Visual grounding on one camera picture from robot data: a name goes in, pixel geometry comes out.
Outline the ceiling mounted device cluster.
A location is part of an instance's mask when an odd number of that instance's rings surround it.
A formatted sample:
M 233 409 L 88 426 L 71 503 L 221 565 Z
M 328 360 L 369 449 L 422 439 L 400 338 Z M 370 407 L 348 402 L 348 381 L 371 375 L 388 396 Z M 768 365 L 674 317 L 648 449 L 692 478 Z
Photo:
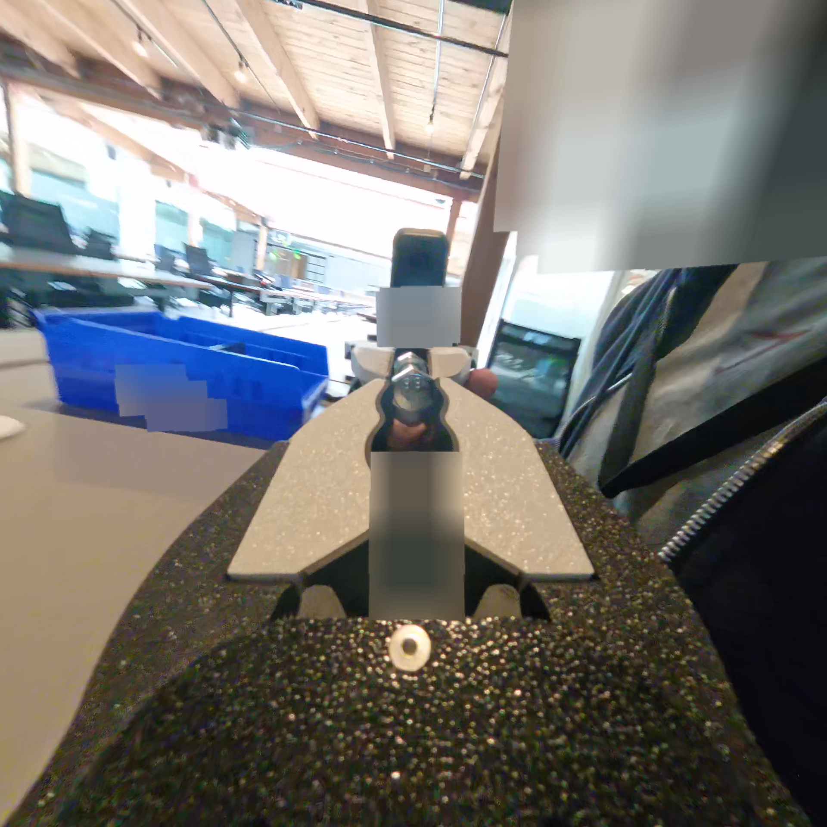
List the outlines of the ceiling mounted device cluster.
M 226 150 L 248 150 L 252 146 L 249 135 L 234 120 L 222 126 L 209 123 L 202 127 L 200 136 L 203 143 L 214 144 Z

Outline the black wall screen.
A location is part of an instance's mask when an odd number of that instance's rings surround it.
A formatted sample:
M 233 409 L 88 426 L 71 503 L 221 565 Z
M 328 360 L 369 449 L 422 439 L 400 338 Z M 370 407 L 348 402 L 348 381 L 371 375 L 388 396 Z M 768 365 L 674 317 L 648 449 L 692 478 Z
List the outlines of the black wall screen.
M 500 320 L 487 363 L 498 379 L 492 404 L 530 436 L 554 436 L 563 418 L 581 340 Z

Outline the person's right hand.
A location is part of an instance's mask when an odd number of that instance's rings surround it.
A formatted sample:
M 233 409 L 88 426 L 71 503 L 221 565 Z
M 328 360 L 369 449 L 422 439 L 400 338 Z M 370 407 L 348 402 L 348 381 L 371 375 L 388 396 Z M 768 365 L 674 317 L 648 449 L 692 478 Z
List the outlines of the person's right hand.
M 498 388 L 499 380 L 492 370 L 473 369 L 464 387 L 485 400 L 490 400 Z M 451 451 L 452 436 L 437 413 L 425 410 L 414 414 L 395 416 L 386 436 L 385 448 L 396 452 Z

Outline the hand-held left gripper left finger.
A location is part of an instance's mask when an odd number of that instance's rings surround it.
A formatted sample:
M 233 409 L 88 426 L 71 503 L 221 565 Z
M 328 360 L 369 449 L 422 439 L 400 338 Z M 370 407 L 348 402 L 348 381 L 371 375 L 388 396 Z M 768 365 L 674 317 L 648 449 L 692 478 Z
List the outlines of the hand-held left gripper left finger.
M 372 380 L 296 432 L 227 569 L 229 578 L 300 578 L 367 538 L 368 453 L 385 389 L 383 379 Z

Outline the office desk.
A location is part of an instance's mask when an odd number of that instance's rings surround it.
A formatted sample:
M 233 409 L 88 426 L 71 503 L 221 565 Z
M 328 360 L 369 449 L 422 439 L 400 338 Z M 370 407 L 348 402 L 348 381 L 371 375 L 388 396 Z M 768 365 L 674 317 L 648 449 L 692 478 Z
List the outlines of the office desk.
M 210 289 L 212 284 L 180 274 L 157 270 L 146 263 L 126 260 L 100 260 L 82 255 L 62 255 L 37 250 L 7 248 L 1 250 L 1 269 L 102 280 L 134 280 L 187 289 Z

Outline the black office chair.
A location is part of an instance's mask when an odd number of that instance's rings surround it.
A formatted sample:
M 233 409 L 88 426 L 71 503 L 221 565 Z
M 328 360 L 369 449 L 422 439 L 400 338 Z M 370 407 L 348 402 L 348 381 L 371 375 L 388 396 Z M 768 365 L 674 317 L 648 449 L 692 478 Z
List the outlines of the black office chair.
M 217 278 L 214 272 L 213 263 L 210 260 L 206 250 L 199 246 L 185 245 L 185 258 L 190 269 L 190 275 L 209 281 L 210 286 L 206 289 L 199 289 L 198 301 L 200 304 L 218 309 L 226 307 L 227 315 L 233 316 L 233 292 L 226 287 L 222 287 L 212 278 Z

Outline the person's dark zip jacket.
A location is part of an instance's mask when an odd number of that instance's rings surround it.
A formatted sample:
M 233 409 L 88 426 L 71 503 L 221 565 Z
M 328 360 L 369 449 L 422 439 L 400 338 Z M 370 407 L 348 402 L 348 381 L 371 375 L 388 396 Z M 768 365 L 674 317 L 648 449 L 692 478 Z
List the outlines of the person's dark zip jacket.
M 759 743 L 825 825 L 826 260 L 662 270 L 559 437 L 671 568 Z

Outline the blue plastic bin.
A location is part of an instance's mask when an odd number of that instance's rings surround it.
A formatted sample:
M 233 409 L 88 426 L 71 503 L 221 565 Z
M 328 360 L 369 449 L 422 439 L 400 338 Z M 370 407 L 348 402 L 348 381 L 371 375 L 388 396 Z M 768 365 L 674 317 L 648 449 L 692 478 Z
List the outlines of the blue plastic bin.
M 289 439 L 328 381 L 326 348 L 157 311 L 35 313 L 59 399 L 151 432 Z

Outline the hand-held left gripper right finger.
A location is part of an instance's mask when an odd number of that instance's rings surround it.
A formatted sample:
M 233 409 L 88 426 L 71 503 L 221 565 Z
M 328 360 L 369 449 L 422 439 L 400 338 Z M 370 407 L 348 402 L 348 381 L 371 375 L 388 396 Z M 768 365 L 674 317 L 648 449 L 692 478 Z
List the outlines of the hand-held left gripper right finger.
M 465 541 L 531 580 L 589 580 L 594 567 L 529 434 L 450 378 L 448 403 L 463 472 Z

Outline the steel bolt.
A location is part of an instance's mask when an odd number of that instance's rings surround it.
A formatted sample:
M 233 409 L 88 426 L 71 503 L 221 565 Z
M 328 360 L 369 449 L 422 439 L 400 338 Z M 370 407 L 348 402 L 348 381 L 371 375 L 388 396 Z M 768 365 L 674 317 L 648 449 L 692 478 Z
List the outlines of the steel bolt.
M 392 371 L 390 382 L 395 419 L 406 426 L 418 425 L 432 403 L 432 378 L 409 374 L 394 379 Z

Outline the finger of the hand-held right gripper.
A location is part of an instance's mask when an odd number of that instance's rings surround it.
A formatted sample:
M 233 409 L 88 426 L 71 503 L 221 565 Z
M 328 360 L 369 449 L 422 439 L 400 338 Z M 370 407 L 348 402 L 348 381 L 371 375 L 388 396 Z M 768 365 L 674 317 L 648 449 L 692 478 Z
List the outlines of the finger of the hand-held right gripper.
M 440 346 L 429 349 L 429 376 L 435 380 L 451 379 L 464 386 L 475 367 L 474 347 Z
M 396 349 L 383 346 L 352 346 L 352 392 L 375 379 L 387 380 L 395 363 Z

